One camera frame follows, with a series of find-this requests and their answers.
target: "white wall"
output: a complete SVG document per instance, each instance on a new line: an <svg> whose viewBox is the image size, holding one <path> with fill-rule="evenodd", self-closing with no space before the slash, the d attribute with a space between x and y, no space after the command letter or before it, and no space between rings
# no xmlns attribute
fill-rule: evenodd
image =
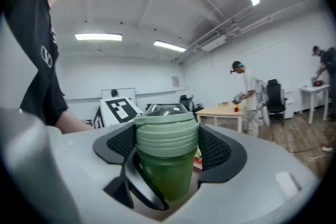
<svg viewBox="0 0 336 224"><path fill-rule="evenodd" d="M143 111L148 103L178 102L185 89L181 66L143 59L61 53L57 76L69 110L80 119L93 119L102 89L135 88ZM172 77L180 78L180 87L173 87Z"/></svg>
<svg viewBox="0 0 336 224"><path fill-rule="evenodd" d="M238 60L259 79L265 82L277 79L283 88L292 88L294 110L298 111L298 87L309 85L319 66L319 59L311 56L312 47L328 48L335 46L335 41L332 19L324 9L229 37L219 48L188 59L184 65L186 92L195 95L195 102L204 106L231 101L237 93L245 91L242 77L229 73L233 61Z"/></svg>

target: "white ceiling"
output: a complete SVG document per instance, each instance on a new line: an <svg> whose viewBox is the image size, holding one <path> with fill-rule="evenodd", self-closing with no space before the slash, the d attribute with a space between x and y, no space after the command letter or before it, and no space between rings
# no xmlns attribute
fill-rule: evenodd
<svg viewBox="0 0 336 224"><path fill-rule="evenodd" d="M51 17L62 51L171 61L179 52L154 47L155 40L188 48L208 31L234 19L238 27L307 0L59 0ZM249 8L248 15L234 15ZM76 33L122 34L123 41L76 41Z"/></svg>

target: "stacked cup lid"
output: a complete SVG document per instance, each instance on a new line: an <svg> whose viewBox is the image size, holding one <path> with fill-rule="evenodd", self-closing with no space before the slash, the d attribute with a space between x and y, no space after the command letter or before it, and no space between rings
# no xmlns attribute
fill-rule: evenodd
<svg viewBox="0 0 336 224"><path fill-rule="evenodd" d="M134 118L137 148L155 157L178 157L197 148L198 124L182 104L153 104Z"/></svg>

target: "green cup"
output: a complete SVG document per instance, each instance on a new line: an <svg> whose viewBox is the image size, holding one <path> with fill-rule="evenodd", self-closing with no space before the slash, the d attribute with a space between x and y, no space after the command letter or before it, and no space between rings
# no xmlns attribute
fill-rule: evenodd
<svg viewBox="0 0 336 224"><path fill-rule="evenodd" d="M198 123L181 104L154 104L134 118L137 151L147 178L168 202L189 190L198 145Z"/></svg>
<svg viewBox="0 0 336 224"><path fill-rule="evenodd" d="M174 158L160 158L138 150L145 175L167 202L181 199L188 193L196 151Z"/></svg>

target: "black and white sign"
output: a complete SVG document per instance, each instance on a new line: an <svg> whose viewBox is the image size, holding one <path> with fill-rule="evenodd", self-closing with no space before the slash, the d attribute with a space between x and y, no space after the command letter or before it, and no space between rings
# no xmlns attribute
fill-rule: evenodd
<svg viewBox="0 0 336 224"><path fill-rule="evenodd" d="M98 108L96 116L93 119L93 127L95 129L103 128L104 127L104 121L103 121L103 118L101 116L100 107Z"/></svg>
<svg viewBox="0 0 336 224"><path fill-rule="evenodd" d="M106 104L120 123L130 121L137 115L125 98L106 101Z"/></svg>
<svg viewBox="0 0 336 224"><path fill-rule="evenodd" d="M93 124L111 126L123 122L133 121L142 111L127 97L114 97L100 100L100 117L96 115Z"/></svg>

